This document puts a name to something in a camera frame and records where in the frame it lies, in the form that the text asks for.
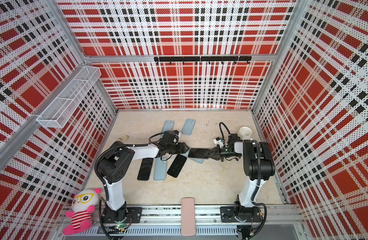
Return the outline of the white mug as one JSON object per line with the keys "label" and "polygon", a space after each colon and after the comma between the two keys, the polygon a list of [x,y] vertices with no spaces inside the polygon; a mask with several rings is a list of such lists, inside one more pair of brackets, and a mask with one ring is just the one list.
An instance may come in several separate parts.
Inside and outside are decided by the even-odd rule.
{"label": "white mug", "polygon": [[249,127],[241,127],[238,131],[238,137],[241,140],[250,140],[252,138],[252,130]]}

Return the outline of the black phone lower right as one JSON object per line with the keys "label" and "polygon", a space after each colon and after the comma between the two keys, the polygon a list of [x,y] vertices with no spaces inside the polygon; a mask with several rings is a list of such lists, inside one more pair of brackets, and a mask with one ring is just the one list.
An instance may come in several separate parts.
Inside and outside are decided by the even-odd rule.
{"label": "black phone lower right", "polygon": [[167,174],[173,178],[177,178],[187,161],[187,157],[183,155],[177,155],[172,162]]}

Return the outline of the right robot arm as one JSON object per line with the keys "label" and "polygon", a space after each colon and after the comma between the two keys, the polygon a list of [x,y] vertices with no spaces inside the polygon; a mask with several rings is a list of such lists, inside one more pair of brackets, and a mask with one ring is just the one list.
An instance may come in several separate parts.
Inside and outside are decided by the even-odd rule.
{"label": "right robot arm", "polygon": [[227,126],[219,123],[220,130],[225,128],[225,138],[214,139],[216,147],[207,150],[205,156],[216,161],[242,160],[246,180],[242,191],[232,207],[221,207],[223,223],[260,223],[264,222],[265,214],[261,212],[264,204],[256,202],[263,185],[275,174],[275,164],[269,144],[252,139],[252,130],[241,127],[232,134]]}

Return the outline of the pink plush toy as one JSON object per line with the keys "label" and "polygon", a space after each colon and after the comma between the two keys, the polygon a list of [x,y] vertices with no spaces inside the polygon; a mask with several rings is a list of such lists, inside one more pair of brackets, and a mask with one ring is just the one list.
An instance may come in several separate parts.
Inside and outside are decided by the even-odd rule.
{"label": "pink plush toy", "polygon": [[90,229],[93,225],[92,213],[100,200],[101,189],[86,189],[77,193],[73,197],[71,204],[72,211],[66,213],[71,218],[71,224],[63,229],[66,236],[82,233]]}

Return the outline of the black hook rail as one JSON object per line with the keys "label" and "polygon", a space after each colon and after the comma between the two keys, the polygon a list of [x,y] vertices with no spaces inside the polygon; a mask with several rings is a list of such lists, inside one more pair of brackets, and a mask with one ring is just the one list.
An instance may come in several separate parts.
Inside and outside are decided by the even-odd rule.
{"label": "black hook rail", "polygon": [[190,56],[190,57],[154,57],[156,63],[167,62],[250,62],[252,56]]}

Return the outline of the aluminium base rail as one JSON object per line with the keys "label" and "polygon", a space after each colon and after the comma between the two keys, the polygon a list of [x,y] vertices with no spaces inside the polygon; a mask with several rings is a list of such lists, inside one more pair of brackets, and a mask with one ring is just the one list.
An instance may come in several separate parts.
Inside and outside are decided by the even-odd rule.
{"label": "aluminium base rail", "polygon": [[132,214],[111,222],[93,212],[90,229],[67,236],[66,208],[56,225],[54,240],[308,240],[305,221],[295,205],[267,205],[249,216],[237,216],[232,205],[129,205]]}

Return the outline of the purple black phone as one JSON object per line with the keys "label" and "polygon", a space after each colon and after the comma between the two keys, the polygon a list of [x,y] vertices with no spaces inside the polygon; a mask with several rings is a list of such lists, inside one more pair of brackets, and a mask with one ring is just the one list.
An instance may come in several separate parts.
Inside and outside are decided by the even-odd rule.
{"label": "purple black phone", "polygon": [[188,157],[192,159],[208,159],[210,152],[210,149],[191,148]]}

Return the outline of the black phone lower left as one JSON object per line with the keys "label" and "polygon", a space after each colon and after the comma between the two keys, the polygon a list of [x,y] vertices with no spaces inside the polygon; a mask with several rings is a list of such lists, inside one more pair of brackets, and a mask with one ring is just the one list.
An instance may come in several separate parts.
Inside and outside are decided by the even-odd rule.
{"label": "black phone lower left", "polygon": [[142,159],[142,163],[137,176],[138,181],[148,181],[150,179],[153,163],[153,158]]}

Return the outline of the blue case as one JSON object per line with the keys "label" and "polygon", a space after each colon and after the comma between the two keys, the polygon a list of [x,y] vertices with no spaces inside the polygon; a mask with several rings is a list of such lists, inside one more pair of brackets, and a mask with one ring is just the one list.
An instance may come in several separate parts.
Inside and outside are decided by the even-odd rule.
{"label": "blue case", "polygon": [[162,133],[166,132],[166,131],[172,131],[174,128],[174,124],[175,122],[172,120],[166,120],[164,122],[163,128],[162,128]]}
{"label": "blue case", "polygon": [[186,122],[182,128],[182,134],[190,136],[193,132],[193,129],[195,127],[196,120],[194,119],[186,119]]}
{"label": "blue case", "polygon": [[189,158],[190,160],[198,163],[198,164],[202,164],[204,162],[204,159],[198,159],[198,158],[190,158],[189,157],[189,153],[190,151],[187,151],[186,153],[182,154],[182,156],[186,157],[186,158]]}
{"label": "blue case", "polygon": [[168,158],[163,156],[161,158],[156,158],[154,180],[164,181],[167,177],[167,160]]}

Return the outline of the pink phone on rail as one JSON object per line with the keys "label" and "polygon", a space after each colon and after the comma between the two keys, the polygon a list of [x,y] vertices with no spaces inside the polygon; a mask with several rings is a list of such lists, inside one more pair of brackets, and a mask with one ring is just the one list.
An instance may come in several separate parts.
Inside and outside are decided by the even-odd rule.
{"label": "pink phone on rail", "polygon": [[184,198],[181,202],[181,234],[191,237],[196,233],[195,201],[193,198]]}

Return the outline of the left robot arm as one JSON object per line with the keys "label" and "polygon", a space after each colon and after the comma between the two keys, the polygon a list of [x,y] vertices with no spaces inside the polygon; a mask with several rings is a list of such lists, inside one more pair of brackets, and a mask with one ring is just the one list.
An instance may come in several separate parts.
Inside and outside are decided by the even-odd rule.
{"label": "left robot arm", "polygon": [[123,191],[123,178],[135,160],[156,159],[169,155],[185,154],[190,147],[180,142],[179,131],[165,131],[148,138],[146,144],[114,142],[97,158],[94,166],[96,176],[102,182],[106,194],[102,223],[122,223],[128,216]]}

